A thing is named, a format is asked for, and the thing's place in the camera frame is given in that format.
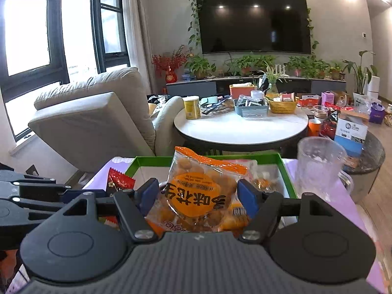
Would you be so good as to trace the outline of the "orange peanut snack bag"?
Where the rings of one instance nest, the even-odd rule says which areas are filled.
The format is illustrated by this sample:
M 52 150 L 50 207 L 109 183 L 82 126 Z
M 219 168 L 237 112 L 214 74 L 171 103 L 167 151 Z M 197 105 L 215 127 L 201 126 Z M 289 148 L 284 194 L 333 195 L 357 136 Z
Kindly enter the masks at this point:
M 237 196 L 248 168 L 176 147 L 167 183 L 146 219 L 163 232 L 238 232 L 250 222 Z

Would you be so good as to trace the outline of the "red small snack packet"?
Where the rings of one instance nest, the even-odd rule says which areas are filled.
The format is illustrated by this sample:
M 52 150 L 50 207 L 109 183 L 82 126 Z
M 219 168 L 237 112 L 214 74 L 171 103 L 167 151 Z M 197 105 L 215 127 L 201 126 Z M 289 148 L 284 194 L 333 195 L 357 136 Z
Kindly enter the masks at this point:
M 120 190 L 133 190 L 134 185 L 135 179 L 113 168 L 109 169 L 106 185 L 106 193 L 108 195 L 113 195 Z

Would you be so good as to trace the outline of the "green snack box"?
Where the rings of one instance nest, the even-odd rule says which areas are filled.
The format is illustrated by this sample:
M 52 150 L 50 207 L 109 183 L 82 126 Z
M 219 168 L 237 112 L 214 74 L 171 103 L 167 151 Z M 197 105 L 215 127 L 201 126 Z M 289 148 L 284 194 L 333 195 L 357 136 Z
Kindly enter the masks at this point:
M 149 177 L 163 183 L 145 215 L 158 234 L 241 231 L 254 216 L 239 200 L 241 179 L 259 192 L 296 196 L 278 153 L 213 159 L 178 147 L 172 157 L 136 157 L 126 174 L 137 188 Z

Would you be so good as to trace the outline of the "clear plastic pitcher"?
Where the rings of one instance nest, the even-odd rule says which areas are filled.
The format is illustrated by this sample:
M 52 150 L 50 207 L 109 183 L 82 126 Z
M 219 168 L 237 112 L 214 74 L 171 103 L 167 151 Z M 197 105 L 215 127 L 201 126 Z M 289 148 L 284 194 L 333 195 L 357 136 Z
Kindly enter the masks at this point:
M 324 137 L 305 137 L 298 143 L 294 186 L 297 194 L 314 193 L 325 201 L 338 200 L 338 184 L 350 194 L 354 180 L 343 166 L 347 158 L 345 149 Z

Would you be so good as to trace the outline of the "round white coffee table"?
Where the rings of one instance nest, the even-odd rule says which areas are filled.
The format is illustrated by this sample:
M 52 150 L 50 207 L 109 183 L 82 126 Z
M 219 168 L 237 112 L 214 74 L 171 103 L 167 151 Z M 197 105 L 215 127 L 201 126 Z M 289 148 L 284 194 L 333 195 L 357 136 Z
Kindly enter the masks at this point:
M 243 118 L 230 111 L 188 120 L 181 110 L 174 119 L 186 141 L 206 149 L 253 152 L 280 149 L 297 143 L 306 134 L 308 116 L 297 108 L 292 114 L 269 112 L 265 118 Z

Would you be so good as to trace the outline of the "orange cup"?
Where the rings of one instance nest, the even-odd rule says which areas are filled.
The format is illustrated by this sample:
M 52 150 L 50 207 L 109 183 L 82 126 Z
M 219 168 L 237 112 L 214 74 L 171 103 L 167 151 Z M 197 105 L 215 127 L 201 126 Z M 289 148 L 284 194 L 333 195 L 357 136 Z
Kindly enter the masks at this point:
M 309 119 L 308 121 L 308 136 L 318 137 L 321 130 L 322 122 L 316 118 Z

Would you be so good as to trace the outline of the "blue-grey storage basket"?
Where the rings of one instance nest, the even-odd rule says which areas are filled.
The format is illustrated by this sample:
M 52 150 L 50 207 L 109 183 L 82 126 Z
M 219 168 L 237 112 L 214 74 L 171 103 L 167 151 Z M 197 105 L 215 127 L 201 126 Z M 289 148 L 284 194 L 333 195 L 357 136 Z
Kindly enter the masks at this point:
M 234 110 L 243 118 L 265 118 L 268 115 L 269 106 L 240 106 L 238 100 L 234 100 Z

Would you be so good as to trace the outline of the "yellow woven basket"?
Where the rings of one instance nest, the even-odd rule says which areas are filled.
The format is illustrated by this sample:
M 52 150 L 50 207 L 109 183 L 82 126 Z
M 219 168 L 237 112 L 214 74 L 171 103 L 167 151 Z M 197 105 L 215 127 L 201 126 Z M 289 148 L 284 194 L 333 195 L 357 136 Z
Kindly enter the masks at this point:
M 299 98 L 295 98 L 292 102 L 276 101 L 280 99 L 280 94 L 267 94 L 266 99 L 272 113 L 275 114 L 293 114 L 296 110 Z

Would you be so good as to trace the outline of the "white blue cardboard box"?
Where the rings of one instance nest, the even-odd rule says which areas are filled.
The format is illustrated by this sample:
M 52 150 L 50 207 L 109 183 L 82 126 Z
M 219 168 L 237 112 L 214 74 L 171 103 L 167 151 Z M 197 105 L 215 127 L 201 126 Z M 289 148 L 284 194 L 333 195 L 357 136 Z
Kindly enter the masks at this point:
M 341 110 L 334 141 L 341 145 L 349 157 L 359 158 L 368 133 L 369 116 L 350 110 Z

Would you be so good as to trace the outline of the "dark round side table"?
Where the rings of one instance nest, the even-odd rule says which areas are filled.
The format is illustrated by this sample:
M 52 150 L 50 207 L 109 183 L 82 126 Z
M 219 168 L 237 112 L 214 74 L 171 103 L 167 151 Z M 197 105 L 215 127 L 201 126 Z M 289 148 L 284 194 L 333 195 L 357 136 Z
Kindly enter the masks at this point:
M 384 161 L 385 149 L 382 143 L 372 134 L 372 132 L 368 131 L 357 167 L 351 168 L 345 165 L 343 170 L 350 175 L 368 174 L 378 171 Z

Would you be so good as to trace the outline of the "orange tissue box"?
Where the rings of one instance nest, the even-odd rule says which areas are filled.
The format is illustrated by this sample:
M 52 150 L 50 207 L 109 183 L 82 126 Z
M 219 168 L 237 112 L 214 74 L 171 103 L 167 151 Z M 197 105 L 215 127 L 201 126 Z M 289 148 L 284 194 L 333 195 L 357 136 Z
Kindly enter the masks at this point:
M 250 96 L 253 90 L 257 87 L 251 82 L 241 83 L 241 84 L 231 84 L 229 86 L 230 95 L 232 99 L 238 99 L 240 95 Z

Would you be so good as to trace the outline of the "grey TV console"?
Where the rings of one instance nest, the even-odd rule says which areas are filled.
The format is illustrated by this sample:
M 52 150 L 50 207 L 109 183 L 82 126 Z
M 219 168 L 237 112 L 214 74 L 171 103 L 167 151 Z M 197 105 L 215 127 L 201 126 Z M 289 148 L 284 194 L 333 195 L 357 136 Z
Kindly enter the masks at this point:
M 228 95 L 229 86 L 232 84 L 243 84 L 250 82 L 255 86 L 259 85 L 261 76 L 232 76 L 225 78 L 210 78 L 204 80 L 182 81 L 166 84 L 167 94 L 170 96 L 199 96 L 200 98 Z M 279 92 L 296 94 L 316 94 L 320 95 L 326 91 L 345 91 L 346 81 L 329 79 L 306 79 L 300 77 L 288 77 L 283 82 L 276 83 Z

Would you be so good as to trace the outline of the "pink small box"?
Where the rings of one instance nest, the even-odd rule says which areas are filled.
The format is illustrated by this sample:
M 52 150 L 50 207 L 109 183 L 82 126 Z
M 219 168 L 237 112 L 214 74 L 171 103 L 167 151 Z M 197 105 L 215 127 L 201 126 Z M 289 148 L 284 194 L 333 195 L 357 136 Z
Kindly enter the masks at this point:
M 322 92 L 321 94 L 321 104 L 326 106 L 326 104 L 334 104 L 335 95 L 331 91 Z

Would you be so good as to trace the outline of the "red flower arrangement vase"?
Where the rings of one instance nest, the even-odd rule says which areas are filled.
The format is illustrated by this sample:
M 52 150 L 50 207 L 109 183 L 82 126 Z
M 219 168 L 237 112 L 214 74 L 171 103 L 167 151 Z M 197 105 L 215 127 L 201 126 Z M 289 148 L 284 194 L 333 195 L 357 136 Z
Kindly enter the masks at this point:
M 189 58 L 189 50 L 185 45 L 181 45 L 177 50 L 174 50 L 168 55 L 153 55 L 151 57 L 151 63 L 153 64 L 155 71 L 158 75 L 165 74 L 165 82 L 172 84 L 177 81 L 176 70 L 181 68 L 187 62 Z

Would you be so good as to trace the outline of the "tall leafy floor plant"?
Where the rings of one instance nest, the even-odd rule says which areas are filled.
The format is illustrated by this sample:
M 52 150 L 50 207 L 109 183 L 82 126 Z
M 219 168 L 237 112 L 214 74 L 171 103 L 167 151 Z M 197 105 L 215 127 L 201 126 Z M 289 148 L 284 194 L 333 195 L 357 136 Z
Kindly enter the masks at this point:
M 366 92 L 366 86 L 370 83 L 372 77 L 378 77 L 377 68 L 371 64 L 369 66 L 363 66 L 363 56 L 365 54 L 375 55 L 372 50 L 361 50 L 359 51 L 360 61 L 357 64 L 354 61 L 343 60 L 345 64 L 344 70 L 347 70 L 349 74 L 354 73 L 355 77 L 355 93 L 364 95 Z

